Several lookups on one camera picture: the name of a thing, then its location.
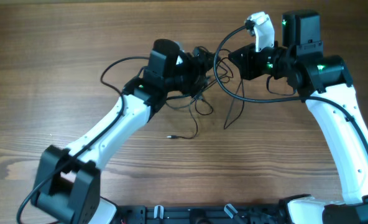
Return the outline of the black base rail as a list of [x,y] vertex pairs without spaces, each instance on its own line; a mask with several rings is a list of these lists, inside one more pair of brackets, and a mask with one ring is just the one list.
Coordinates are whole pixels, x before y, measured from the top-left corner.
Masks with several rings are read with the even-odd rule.
[[166,207],[118,206],[115,224],[264,224],[291,223],[286,209],[273,203],[255,205]]

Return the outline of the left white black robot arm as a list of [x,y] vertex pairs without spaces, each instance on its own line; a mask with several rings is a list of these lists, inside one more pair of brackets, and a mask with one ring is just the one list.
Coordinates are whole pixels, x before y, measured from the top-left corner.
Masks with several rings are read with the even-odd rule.
[[60,223],[125,222],[118,206],[100,196],[106,164],[163,107],[170,92],[196,96],[214,67],[210,51],[196,47],[184,52],[168,39],[156,40],[146,60],[148,64],[118,91],[113,109],[84,136],[63,149],[46,148],[24,205],[31,203]]

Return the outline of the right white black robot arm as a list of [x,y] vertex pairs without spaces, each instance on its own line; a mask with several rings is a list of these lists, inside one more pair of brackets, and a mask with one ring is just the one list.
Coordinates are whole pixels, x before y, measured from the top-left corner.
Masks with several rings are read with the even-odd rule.
[[313,10],[282,16],[283,43],[275,41],[268,14],[250,15],[244,28],[253,44],[229,54],[243,80],[261,75],[286,78],[293,93],[288,100],[304,102],[319,124],[341,181],[342,200],[318,200],[311,195],[282,199],[284,223],[368,223],[368,129],[344,60],[323,54],[320,16]]

